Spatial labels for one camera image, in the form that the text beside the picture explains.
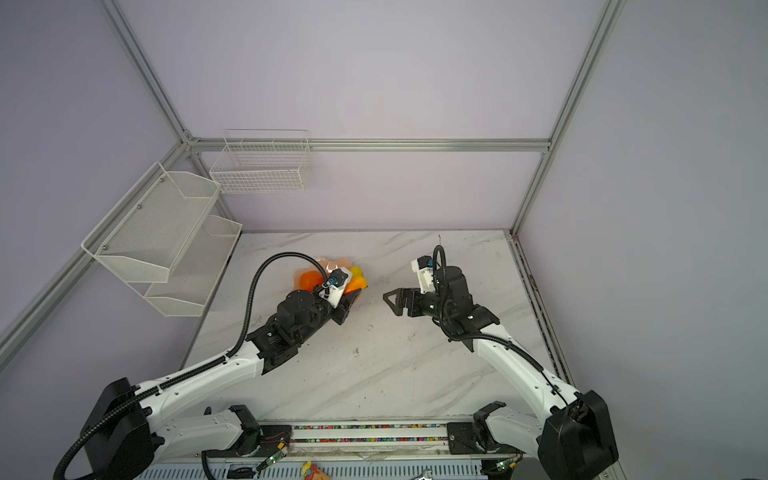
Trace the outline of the orange fake fruit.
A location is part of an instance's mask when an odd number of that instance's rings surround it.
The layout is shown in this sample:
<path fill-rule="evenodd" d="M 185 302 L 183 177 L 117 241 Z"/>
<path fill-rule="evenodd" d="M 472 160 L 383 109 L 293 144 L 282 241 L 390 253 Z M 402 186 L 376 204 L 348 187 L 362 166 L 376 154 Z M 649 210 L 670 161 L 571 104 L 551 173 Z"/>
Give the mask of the orange fake fruit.
<path fill-rule="evenodd" d="M 316 270 L 305 271 L 299 276 L 298 288 L 300 290 L 312 292 L 324 282 L 325 280 L 321 272 Z"/>

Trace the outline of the small yellow toy figure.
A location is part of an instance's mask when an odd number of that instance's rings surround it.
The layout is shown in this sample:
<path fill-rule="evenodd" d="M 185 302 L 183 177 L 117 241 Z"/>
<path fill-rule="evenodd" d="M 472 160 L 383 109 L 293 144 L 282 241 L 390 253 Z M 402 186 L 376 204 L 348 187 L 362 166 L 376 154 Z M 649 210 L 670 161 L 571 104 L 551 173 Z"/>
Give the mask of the small yellow toy figure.
<path fill-rule="evenodd" d="M 303 480 L 330 480 L 330 476 L 312 461 L 302 465 L 301 476 Z"/>

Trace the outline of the white perforated metal shelf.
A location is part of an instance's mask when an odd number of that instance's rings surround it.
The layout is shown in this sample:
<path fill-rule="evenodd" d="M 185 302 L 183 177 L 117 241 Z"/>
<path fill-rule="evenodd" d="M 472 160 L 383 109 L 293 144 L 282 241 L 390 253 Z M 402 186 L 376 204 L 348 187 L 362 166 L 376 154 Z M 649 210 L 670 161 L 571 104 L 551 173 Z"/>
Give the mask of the white perforated metal shelf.
<path fill-rule="evenodd" d="M 86 236 L 81 248 L 125 283 L 166 283 L 220 191 L 211 179 L 156 163 Z"/>

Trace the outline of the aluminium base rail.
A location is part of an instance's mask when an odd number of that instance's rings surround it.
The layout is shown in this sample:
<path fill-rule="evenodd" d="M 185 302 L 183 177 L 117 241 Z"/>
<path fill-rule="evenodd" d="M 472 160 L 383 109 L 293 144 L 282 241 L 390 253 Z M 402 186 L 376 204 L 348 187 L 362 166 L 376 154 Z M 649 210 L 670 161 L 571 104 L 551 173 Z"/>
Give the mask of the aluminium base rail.
<path fill-rule="evenodd" d="M 330 479 L 544 479 L 538 460 L 513 447 L 489 450 L 469 418 L 275 423 L 254 452 L 185 453 L 143 479 L 302 479 L 307 461 Z"/>

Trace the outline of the aluminium frame post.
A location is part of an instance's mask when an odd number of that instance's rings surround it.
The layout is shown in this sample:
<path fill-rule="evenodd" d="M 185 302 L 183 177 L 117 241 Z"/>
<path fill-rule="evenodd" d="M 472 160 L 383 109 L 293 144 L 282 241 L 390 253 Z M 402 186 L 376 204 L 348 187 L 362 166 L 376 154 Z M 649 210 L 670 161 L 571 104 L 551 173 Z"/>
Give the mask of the aluminium frame post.
<path fill-rule="evenodd" d="M 192 134 L 185 127 L 170 96 L 162 85 L 148 54 L 141 45 L 139 36 L 130 24 L 120 2 L 97 0 L 95 4 L 102 13 L 108 27 L 113 32 L 129 63 L 136 71 L 141 83 L 149 93 L 150 99 L 165 119 L 177 141 L 182 144 L 189 143 L 192 139 Z"/>

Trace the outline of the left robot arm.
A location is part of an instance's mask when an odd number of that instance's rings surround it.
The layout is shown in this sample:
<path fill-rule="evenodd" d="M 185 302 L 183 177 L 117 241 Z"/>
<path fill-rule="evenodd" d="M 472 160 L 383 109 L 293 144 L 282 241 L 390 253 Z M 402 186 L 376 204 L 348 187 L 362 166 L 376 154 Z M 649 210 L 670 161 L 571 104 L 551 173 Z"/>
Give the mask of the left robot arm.
<path fill-rule="evenodd" d="M 248 407 L 232 405 L 218 413 L 182 419 L 188 407 L 241 382 L 278 368 L 327 322 L 342 324 L 359 290 L 332 305 L 317 294 L 297 290 L 246 336 L 232 356 L 221 354 L 156 380 L 134 385 L 127 378 L 108 384 L 81 429 L 93 479 L 134 479 L 151 465 L 192 453 L 213 451 L 237 457 L 270 454 Z"/>

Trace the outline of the red yellow mango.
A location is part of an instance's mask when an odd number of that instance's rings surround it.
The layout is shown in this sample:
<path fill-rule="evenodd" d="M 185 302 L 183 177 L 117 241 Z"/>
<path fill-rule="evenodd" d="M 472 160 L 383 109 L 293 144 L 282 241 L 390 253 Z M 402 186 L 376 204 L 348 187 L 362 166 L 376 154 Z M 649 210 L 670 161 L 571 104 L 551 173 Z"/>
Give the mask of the red yellow mango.
<path fill-rule="evenodd" d="M 353 276 L 350 282 L 346 285 L 344 294 L 350 294 L 352 292 L 363 290 L 368 287 L 367 280 L 361 276 Z"/>

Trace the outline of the peach wavy fruit bowl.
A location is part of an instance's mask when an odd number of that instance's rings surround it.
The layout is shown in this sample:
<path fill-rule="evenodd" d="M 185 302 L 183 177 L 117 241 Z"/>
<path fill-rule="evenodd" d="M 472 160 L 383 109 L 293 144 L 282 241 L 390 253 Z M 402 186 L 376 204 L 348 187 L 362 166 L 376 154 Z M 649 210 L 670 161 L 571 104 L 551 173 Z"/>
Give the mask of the peach wavy fruit bowl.
<path fill-rule="evenodd" d="M 335 270 L 337 268 L 340 268 L 340 267 L 345 267 L 345 268 L 350 270 L 350 268 L 352 266 L 355 266 L 355 265 L 353 265 L 351 263 L 351 261 L 348 258 L 340 258 L 340 259 L 337 259 L 337 260 L 329 260 L 329 259 L 326 259 L 326 258 L 318 257 L 316 259 L 316 261 L 323 267 L 323 269 L 326 271 L 327 274 L 330 274 L 333 270 Z M 309 268 L 306 268 L 306 269 L 297 270 L 294 273 L 294 275 L 293 275 L 293 281 L 294 281 L 293 289 L 294 290 L 300 290 L 298 288 L 299 276 L 303 272 L 305 272 L 305 271 L 313 271 L 313 270 L 316 270 L 316 271 L 320 272 L 320 270 L 318 268 L 314 267 L 314 266 L 310 266 Z"/>

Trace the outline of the lower white mesh shelf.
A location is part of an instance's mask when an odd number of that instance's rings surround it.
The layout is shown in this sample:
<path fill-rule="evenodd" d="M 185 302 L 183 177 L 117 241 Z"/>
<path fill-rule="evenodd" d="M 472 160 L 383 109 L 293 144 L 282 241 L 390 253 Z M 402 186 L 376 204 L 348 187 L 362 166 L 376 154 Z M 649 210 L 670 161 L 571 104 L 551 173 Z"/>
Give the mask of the lower white mesh shelf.
<path fill-rule="evenodd" d="M 241 230 L 240 223 L 209 215 L 170 280 L 151 284 L 144 299 L 165 317 L 202 316 Z"/>

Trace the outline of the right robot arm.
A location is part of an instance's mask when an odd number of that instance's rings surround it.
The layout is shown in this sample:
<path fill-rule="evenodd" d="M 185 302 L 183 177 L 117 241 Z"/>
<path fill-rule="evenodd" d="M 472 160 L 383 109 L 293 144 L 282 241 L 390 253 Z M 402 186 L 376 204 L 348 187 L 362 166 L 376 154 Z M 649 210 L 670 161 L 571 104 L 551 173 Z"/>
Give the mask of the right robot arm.
<path fill-rule="evenodd" d="M 473 300 L 460 268 L 427 267 L 417 276 L 418 287 L 384 294 L 392 312 L 431 318 L 449 341 L 490 364 L 531 410 L 520 414 L 495 403 L 477 411 L 477 437 L 487 449 L 508 445 L 535 457 L 551 479 L 594 479 L 618 461 L 610 413 L 599 394 L 577 390 L 538 362 Z"/>

